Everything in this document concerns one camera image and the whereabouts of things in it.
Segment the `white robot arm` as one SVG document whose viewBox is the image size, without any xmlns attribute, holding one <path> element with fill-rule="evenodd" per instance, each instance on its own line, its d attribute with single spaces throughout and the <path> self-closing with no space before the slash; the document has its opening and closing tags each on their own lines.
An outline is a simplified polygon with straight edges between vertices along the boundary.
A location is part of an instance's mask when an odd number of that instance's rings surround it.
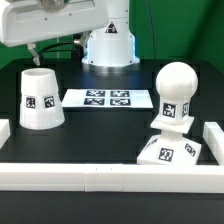
<svg viewBox="0 0 224 224">
<path fill-rule="evenodd" d="M 99 68 L 137 64 L 129 29 L 130 0 L 0 0 L 0 42 L 26 45 L 35 64 L 39 41 L 80 34 L 82 63 Z"/>
</svg>

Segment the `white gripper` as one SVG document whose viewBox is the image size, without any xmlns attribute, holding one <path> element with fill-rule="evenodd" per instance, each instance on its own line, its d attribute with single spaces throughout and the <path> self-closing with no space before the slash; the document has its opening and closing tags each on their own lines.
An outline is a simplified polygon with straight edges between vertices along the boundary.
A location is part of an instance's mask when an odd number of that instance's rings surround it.
<svg viewBox="0 0 224 224">
<path fill-rule="evenodd" d="M 0 0 L 0 42 L 8 47 L 27 44 L 33 62 L 40 56 L 33 42 L 83 32 L 86 49 L 90 33 L 109 21 L 104 0 Z"/>
</svg>

